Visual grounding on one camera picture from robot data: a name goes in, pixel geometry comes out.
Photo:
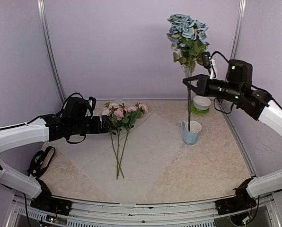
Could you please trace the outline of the blue fake hydrangea stem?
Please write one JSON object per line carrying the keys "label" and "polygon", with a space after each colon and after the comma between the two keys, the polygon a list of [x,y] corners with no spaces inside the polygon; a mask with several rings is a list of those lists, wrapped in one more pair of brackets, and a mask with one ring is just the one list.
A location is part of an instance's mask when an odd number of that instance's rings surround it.
{"label": "blue fake hydrangea stem", "polygon": [[167,38],[173,50],[173,62],[179,63],[185,77],[191,77],[196,65],[203,65],[202,53],[207,50],[208,26],[189,15],[173,14],[168,18]]}

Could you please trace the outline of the light blue ceramic mug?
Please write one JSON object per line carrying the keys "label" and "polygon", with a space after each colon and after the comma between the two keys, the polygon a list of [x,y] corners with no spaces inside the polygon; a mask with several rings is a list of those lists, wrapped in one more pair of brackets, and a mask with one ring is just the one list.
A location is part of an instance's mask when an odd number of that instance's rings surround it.
{"label": "light blue ceramic mug", "polygon": [[193,146],[200,135],[202,126],[196,121],[182,121],[181,128],[183,133],[183,142],[188,146]]}

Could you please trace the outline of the pink fake rose stem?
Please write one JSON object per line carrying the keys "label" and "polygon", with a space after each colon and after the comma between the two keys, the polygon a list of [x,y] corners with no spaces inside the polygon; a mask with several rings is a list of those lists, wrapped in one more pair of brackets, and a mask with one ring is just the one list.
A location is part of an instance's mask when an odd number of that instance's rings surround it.
{"label": "pink fake rose stem", "polygon": [[102,116],[107,116],[109,125],[109,135],[112,143],[112,149],[116,158],[116,178],[121,175],[124,178],[124,174],[120,164],[119,149],[120,149],[120,132],[123,126],[123,119],[126,114],[125,104],[117,104],[106,102],[104,104],[105,110],[102,112]]}
{"label": "pink fake rose stem", "polygon": [[[116,159],[117,159],[117,172],[116,178],[118,179],[119,176],[124,178],[124,174],[122,171],[122,162],[123,162],[123,155],[126,148],[126,143],[128,140],[128,136],[134,127],[137,119],[140,119],[143,115],[146,115],[149,112],[148,107],[142,103],[136,103],[133,106],[125,108],[125,105],[120,105],[120,108],[114,112],[114,115],[117,119],[116,125],[116,135],[117,135],[117,152],[116,152]],[[122,151],[120,152],[120,132],[125,130],[125,137],[122,146]]]}

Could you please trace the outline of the white wrapping paper sheet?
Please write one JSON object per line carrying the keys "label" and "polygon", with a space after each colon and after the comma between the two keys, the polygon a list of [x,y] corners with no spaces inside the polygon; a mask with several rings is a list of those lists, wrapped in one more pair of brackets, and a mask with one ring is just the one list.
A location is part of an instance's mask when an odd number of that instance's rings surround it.
{"label": "white wrapping paper sheet", "polygon": [[78,145],[61,140],[59,156],[47,181],[54,195],[113,201],[126,208],[137,203],[187,200],[176,176],[165,175],[183,148],[184,101],[152,101],[150,112],[119,140],[94,135]]}

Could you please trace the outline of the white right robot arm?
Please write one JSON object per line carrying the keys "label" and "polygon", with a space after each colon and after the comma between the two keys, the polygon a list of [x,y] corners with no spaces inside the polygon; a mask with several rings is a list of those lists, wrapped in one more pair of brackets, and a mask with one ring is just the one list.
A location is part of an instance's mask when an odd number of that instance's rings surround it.
{"label": "white right robot arm", "polygon": [[[197,95],[224,99],[244,110],[250,117],[270,127],[282,137],[282,108],[272,95],[263,89],[252,89],[250,83],[211,79],[199,74],[183,79],[188,91]],[[237,189],[231,205],[243,209],[250,198],[282,190],[282,169],[262,177],[245,180]]]}

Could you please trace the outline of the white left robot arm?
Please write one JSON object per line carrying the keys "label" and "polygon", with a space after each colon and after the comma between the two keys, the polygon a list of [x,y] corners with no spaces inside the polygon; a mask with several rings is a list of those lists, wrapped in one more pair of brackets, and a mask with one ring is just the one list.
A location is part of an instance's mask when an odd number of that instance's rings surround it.
{"label": "white left robot arm", "polygon": [[[94,116],[97,100],[84,99],[80,93],[70,95],[56,114],[40,115],[28,122],[0,127],[0,153],[38,142],[51,142],[80,135],[109,132],[107,116]],[[36,177],[15,170],[0,159],[0,184],[36,199],[45,210],[52,210],[56,200],[47,185]]]}

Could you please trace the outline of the white ceramic bowl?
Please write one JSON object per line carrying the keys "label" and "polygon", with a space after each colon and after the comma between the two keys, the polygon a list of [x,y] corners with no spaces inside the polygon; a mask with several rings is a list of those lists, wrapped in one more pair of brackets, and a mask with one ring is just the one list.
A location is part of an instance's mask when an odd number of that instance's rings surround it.
{"label": "white ceramic bowl", "polygon": [[194,96],[193,97],[193,104],[196,109],[200,111],[206,111],[211,106],[211,101],[207,97],[203,96]]}

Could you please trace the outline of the green round saucer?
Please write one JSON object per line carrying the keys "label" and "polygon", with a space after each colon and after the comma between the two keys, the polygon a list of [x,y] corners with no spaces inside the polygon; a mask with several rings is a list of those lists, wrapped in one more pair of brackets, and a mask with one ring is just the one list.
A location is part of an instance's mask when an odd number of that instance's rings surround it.
{"label": "green round saucer", "polygon": [[197,109],[194,104],[193,104],[193,101],[190,101],[190,107],[191,107],[191,112],[194,113],[194,114],[199,114],[199,115],[204,115],[204,114],[207,114],[210,109],[206,109],[206,110],[199,110]]}

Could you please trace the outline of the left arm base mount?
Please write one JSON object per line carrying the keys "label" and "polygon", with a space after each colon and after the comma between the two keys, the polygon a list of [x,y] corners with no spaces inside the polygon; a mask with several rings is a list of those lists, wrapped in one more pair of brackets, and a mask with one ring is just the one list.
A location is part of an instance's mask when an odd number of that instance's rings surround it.
{"label": "left arm base mount", "polygon": [[57,215],[69,216],[72,202],[70,200],[51,197],[49,199],[44,199],[43,201],[33,199],[30,203],[30,206],[32,208],[47,211]]}

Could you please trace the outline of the right aluminium corner post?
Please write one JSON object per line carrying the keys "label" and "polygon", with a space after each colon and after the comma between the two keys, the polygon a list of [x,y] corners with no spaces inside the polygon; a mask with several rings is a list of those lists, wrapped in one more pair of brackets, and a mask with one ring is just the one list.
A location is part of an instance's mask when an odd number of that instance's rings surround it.
{"label": "right aluminium corner post", "polygon": [[235,28],[234,39],[233,39],[233,44],[230,54],[231,59],[235,59],[238,53],[238,47],[239,47],[240,37],[242,34],[243,23],[245,18],[246,6],[247,6],[247,0],[239,1],[236,28]]}

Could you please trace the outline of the aluminium corner post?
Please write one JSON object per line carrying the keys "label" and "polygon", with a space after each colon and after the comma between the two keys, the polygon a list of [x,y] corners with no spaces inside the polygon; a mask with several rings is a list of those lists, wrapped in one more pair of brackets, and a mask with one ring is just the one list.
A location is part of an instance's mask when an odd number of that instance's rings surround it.
{"label": "aluminium corner post", "polygon": [[233,39],[233,44],[230,54],[231,59],[235,59],[238,53],[238,47],[239,47],[240,37],[242,34],[243,23],[245,18],[246,6],[247,6],[247,0],[239,1],[236,28],[235,28],[234,39]]}
{"label": "aluminium corner post", "polygon": [[55,56],[53,53],[53,46],[52,46],[52,42],[50,39],[49,26],[48,26],[47,17],[46,17],[45,3],[44,3],[44,0],[37,0],[36,2],[37,2],[37,8],[38,8],[38,13],[40,17],[41,27],[42,27],[42,31],[44,35],[45,48],[47,51],[50,68],[53,74],[53,80],[56,85],[57,94],[59,96],[59,99],[63,103],[66,97],[65,97],[64,89],[62,87],[62,82],[59,76],[59,72],[57,69]]}

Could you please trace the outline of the aluminium front rail frame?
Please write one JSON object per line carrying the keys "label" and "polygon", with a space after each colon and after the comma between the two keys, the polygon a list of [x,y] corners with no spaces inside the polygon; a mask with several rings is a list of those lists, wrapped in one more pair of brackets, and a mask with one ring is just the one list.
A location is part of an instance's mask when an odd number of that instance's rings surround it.
{"label": "aluminium front rail frame", "polygon": [[52,227],[212,227],[216,221],[225,219],[228,225],[240,212],[219,215],[216,200],[203,200],[164,204],[137,204],[132,209],[111,202],[85,201],[71,199],[72,202],[67,216],[58,215],[55,222],[46,221],[50,212],[41,211],[29,206],[30,199],[25,200],[17,192],[5,220],[5,227],[14,227],[26,217],[38,226],[42,224]]}

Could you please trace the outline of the left aluminium corner post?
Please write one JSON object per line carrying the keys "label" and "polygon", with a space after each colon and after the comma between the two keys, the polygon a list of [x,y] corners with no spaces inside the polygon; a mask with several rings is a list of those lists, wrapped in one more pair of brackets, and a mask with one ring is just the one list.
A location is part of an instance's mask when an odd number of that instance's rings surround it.
{"label": "left aluminium corner post", "polygon": [[57,94],[59,96],[59,99],[63,103],[66,97],[65,97],[64,89],[62,87],[62,82],[59,76],[59,72],[57,69],[55,56],[53,53],[53,46],[52,46],[52,42],[50,39],[49,26],[48,26],[47,17],[46,17],[45,3],[44,3],[44,0],[37,0],[36,2],[37,2],[37,8],[38,8],[38,13],[40,17],[41,27],[42,27],[42,31],[44,35],[45,48],[47,51],[50,68],[53,74],[53,80],[56,85]]}

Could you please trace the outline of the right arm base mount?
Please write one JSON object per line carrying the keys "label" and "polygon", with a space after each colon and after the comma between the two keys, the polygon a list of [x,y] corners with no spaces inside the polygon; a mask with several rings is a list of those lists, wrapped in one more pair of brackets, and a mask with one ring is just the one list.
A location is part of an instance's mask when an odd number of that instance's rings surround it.
{"label": "right arm base mount", "polygon": [[256,200],[249,196],[245,188],[238,188],[234,197],[216,200],[215,204],[218,215],[246,210],[257,205]]}

